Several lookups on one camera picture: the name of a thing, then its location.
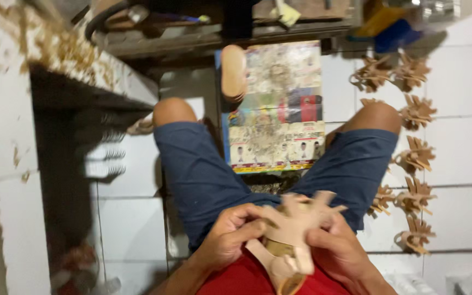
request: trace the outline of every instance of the leather piece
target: leather piece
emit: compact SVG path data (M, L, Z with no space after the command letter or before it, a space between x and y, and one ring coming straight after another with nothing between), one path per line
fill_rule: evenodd
M247 60L237 45L221 50L221 92L228 102L240 102L247 92Z
M246 248L266 269L277 294L294 294L301 288L305 276L314 273L305 232L319 228L333 214L346 209L344 206L328 206L335 196L331 191L317 191L314 199L288 193L282 195L280 211L265 206L263 218L268 224L264 244L253 239L247 242Z

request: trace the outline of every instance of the yellow object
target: yellow object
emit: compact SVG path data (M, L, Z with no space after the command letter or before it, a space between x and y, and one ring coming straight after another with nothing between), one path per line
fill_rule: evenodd
M370 0L364 4L364 25L355 32L355 37L375 37L400 18L405 9L386 7L381 0Z
M293 24L296 23L298 18L301 16L301 13L298 12L298 10L292 8L291 6L287 4L283 4L283 15L279 19L279 21L283 24L285 24L287 27L292 27ZM270 14L271 18L278 18L278 8L275 7L274 9L271 10Z

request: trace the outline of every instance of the black hose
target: black hose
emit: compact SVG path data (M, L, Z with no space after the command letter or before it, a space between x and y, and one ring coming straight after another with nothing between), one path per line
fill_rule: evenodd
M138 4L138 2L140 1L122 0L119 3L112 5L108 9L103 10L88 23L87 28L85 29L85 38L90 41L90 43L94 44L92 41L92 35L98 28L104 26L107 19L118 12L129 9L131 6Z

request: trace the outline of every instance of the person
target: person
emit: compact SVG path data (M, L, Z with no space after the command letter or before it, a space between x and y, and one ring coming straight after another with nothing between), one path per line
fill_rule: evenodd
M238 147L238 156L240 157L238 163L243 163L243 148L241 146Z
M304 158L307 158L307 155L305 154L305 148L307 147L307 145L305 144L305 142L302 142L302 145L301 145L301 149L302 149L302 159Z
M252 193L223 161L191 107L170 98L154 108L155 140L167 187L192 255L154 294L274 294L265 269L244 245L265 231L263 205L280 197ZM348 207L326 228L306 232L315 272L297 294L395 295L356 238L397 144L401 119L391 106L366 105L326 136L326 152L290 191L337 195Z
M321 157L321 151L320 151L320 143L315 141L314 142L314 159L319 159Z

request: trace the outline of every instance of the navy blue shorts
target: navy blue shorts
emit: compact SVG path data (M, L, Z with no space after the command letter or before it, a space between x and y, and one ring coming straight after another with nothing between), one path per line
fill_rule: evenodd
M220 212L245 203L280 204L280 197L252 193L220 157L202 124L174 122L155 130L167 187L195 251ZM398 136L378 129L337 133L329 149L290 191L311 197L315 191L334 191L331 207L343 212L353 231L364 229L363 216L396 147Z

